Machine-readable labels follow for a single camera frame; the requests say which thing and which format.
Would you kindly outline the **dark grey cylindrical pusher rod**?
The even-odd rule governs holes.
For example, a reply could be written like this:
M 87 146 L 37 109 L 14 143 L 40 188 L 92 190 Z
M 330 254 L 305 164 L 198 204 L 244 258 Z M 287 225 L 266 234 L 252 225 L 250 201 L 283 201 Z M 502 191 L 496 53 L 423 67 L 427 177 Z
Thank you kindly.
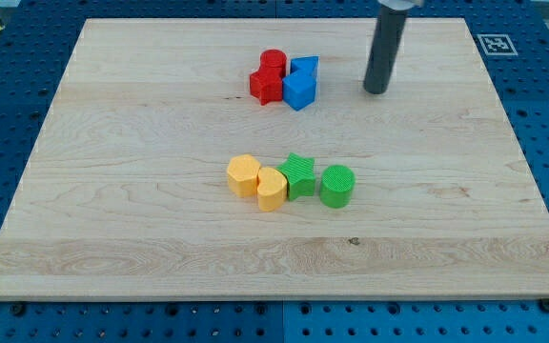
M 363 80 L 363 88 L 368 93 L 387 91 L 407 16 L 408 10 L 380 7 Z

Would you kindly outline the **silver rod mount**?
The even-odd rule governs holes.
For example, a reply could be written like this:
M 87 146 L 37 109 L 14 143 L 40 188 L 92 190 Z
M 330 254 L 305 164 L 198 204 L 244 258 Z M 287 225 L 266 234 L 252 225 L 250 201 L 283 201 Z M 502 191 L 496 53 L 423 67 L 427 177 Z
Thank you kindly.
M 424 0 L 379 0 L 379 3 L 392 10 L 410 10 L 414 7 L 422 7 Z

